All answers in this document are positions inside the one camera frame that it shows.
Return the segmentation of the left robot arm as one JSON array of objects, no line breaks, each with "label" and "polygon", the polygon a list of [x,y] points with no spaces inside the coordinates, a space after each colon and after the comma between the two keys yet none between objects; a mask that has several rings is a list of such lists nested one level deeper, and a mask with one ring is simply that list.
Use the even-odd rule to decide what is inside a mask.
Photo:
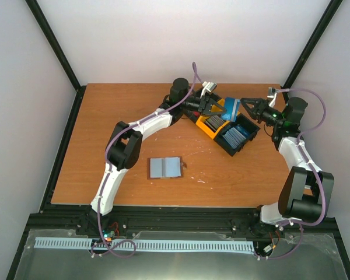
[{"label": "left robot arm", "polygon": [[214,82],[202,82],[199,92],[193,92],[185,78],[173,81],[170,93],[159,107],[144,118],[131,123],[118,122],[105,149],[105,169],[99,189],[90,203],[91,219],[89,227],[97,235],[105,234],[110,221],[105,215],[113,209],[113,201],[118,188],[126,175],[139,159],[143,141],[158,131],[178,122],[185,111],[193,111],[201,116],[214,116],[226,112],[211,97],[216,89]]}]

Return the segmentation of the yellow bin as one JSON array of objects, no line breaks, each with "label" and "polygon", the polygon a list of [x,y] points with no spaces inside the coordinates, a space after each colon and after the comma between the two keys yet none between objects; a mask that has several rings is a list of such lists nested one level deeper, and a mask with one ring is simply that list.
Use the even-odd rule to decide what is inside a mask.
[{"label": "yellow bin", "polygon": [[211,139],[215,139],[222,128],[235,122],[239,114],[240,100],[232,97],[215,101],[209,99],[201,110],[195,124]]}]

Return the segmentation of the blue credit card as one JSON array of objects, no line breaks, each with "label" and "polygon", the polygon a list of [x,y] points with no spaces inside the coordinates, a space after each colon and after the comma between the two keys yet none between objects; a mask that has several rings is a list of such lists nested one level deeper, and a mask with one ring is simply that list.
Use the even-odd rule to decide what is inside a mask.
[{"label": "blue credit card", "polygon": [[239,114],[240,100],[233,97],[227,97],[223,107],[226,109],[226,112],[220,116],[221,119],[224,121],[235,122],[237,115]]}]

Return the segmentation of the brown leather card holder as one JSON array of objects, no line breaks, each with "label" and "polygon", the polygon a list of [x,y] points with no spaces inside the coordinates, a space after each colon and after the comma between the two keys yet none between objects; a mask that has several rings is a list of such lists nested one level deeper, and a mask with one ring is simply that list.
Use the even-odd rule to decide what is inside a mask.
[{"label": "brown leather card holder", "polygon": [[148,179],[181,178],[186,168],[182,157],[152,157],[148,159]]}]

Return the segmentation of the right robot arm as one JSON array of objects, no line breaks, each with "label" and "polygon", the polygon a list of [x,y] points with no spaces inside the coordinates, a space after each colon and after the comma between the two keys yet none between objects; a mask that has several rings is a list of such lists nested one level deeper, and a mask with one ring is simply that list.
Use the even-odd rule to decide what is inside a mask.
[{"label": "right robot arm", "polygon": [[272,142],[289,169],[278,201],[260,208],[260,221],[278,228],[319,225],[326,217],[334,176],[318,167],[306,150],[299,127],[308,103],[291,97],[283,111],[262,98],[242,98],[241,105],[252,119],[272,127]]}]

